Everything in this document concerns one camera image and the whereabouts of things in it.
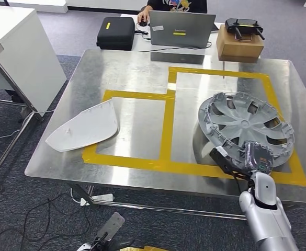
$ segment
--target black carrying case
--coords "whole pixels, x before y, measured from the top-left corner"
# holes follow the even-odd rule
[[[103,50],[130,51],[134,31],[131,17],[106,17],[97,35],[97,45]]]

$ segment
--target floor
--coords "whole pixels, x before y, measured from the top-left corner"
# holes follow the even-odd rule
[[[306,8],[302,7],[304,2],[224,0],[222,4],[219,0],[210,0],[208,9],[210,13],[216,13],[219,22],[236,16],[258,19],[264,27],[266,36],[266,47],[262,56],[292,60],[306,86]],[[38,16],[69,79],[84,50],[95,48],[95,39],[103,19],[118,14],[69,12],[39,13]],[[56,107],[64,88],[50,109]],[[8,96],[0,91],[0,98]],[[17,119],[19,113],[17,108],[0,105],[0,136],[18,129],[20,126]],[[79,210],[67,195],[62,196],[54,204],[31,211],[26,224],[23,246],[20,248],[25,215],[29,209],[47,202],[48,197],[52,199],[64,192],[68,194],[68,186],[65,184],[34,180],[23,173],[51,116],[46,114],[45,120],[41,123],[34,121],[34,125],[24,133],[0,169],[0,183],[5,188],[0,194],[0,233],[11,228],[0,236],[0,249],[9,246],[12,250],[77,250],[82,243],[91,241],[99,227],[116,210],[106,207]],[[0,141],[0,153],[9,141]],[[100,187],[95,191],[99,194],[106,192],[114,193],[117,201],[240,213],[237,201]],[[37,241],[47,227],[48,207],[49,228],[44,238]],[[141,210],[118,211],[126,222],[117,237],[134,237],[135,246],[150,245],[177,251],[256,250],[245,222]],[[66,216],[63,212],[74,214]],[[306,250],[306,207],[291,210],[287,215],[300,250]],[[88,229],[87,219],[90,222]]]

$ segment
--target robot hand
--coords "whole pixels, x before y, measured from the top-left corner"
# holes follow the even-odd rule
[[[270,175],[255,172],[239,198],[260,251],[298,251],[291,224]]]

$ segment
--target power strip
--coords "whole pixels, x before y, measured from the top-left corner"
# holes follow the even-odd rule
[[[102,201],[113,201],[115,198],[113,193],[108,193],[106,195],[97,195],[92,196],[93,200],[102,200]],[[90,204],[87,203],[86,200],[81,198],[81,206],[89,206]]]

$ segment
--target laptop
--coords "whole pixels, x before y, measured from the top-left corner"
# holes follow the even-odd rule
[[[187,12],[150,12],[153,45],[205,48],[215,15]]]

